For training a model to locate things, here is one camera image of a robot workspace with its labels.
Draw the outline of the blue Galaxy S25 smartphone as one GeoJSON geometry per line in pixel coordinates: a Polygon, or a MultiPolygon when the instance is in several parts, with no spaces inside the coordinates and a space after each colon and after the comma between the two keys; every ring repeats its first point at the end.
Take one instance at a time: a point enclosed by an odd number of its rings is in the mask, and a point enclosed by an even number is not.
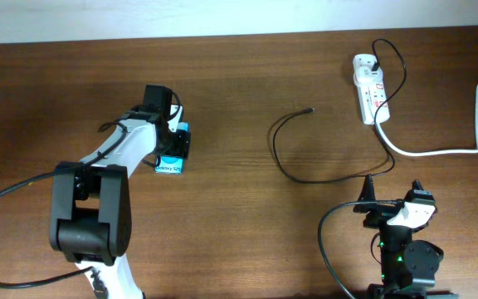
{"type": "Polygon", "coordinates": [[[188,122],[180,122],[176,130],[177,133],[185,140],[181,142],[181,145],[184,146],[186,150],[184,154],[179,156],[172,155],[161,155],[159,157],[159,162],[154,168],[156,173],[159,174],[181,174],[184,169],[185,160],[188,157],[188,147],[190,145],[191,132],[188,122]]]}

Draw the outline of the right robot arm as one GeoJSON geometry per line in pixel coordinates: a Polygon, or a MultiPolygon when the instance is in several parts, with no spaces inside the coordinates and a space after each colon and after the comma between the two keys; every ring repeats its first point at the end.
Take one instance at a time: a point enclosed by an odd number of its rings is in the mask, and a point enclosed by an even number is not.
{"type": "Polygon", "coordinates": [[[368,298],[459,297],[449,291],[432,290],[444,252],[433,243],[413,238],[437,212],[432,193],[419,181],[412,182],[404,198],[388,206],[376,199],[373,178],[368,174],[353,211],[366,215],[364,227],[378,230],[382,282],[368,286],[368,298]]]}

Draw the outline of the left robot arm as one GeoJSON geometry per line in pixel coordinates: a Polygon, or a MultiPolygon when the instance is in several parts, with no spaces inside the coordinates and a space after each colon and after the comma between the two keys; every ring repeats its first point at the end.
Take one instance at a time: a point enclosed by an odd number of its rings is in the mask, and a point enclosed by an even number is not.
{"type": "Polygon", "coordinates": [[[142,104],[100,129],[112,135],[78,162],[61,162],[53,178],[49,240],[85,274],[98,298],[143,298],[129,267],[132,233],[129,177],[139,164],[181,174],[191,134],[178,95],[147,85],[142,104]]]}

